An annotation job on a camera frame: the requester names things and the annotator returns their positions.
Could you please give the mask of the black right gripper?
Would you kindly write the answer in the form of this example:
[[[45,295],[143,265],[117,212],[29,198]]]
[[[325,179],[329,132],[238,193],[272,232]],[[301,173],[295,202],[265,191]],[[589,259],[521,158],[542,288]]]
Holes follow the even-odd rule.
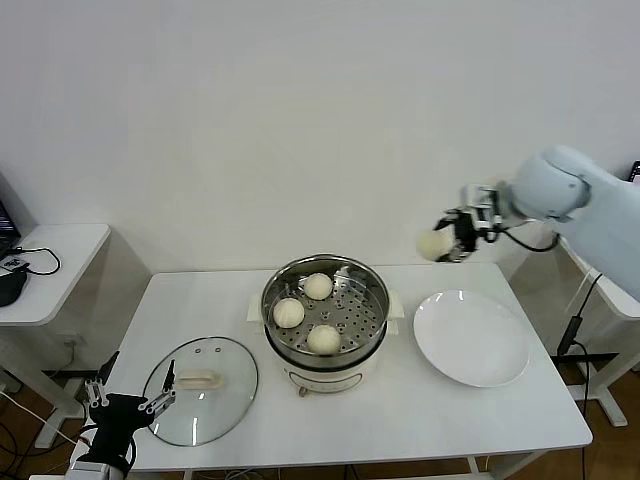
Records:
[[[446,210],[444,216],[437,221],[433,229],[442,230],[447,227],[454,228],[456,248],[440,255],[436,262],[463,262],[477,250],[478,234],[474,227],[472,216],[460,209]]]

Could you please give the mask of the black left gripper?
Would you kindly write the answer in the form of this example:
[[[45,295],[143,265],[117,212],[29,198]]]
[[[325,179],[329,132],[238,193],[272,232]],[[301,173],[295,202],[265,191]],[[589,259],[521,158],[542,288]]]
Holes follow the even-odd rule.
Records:
[[[92,450],[106,457],[125,456],[134,433],[148,427],[153,420],[150,414],[162,414],[176,398],[175,360],[170,361],[161,392],[148,400],[146,397],[106,394],[105,385],[119,356],[119,351],[104,363],[97,374],[85,381],[89,408],[97,431],[92,440]]]

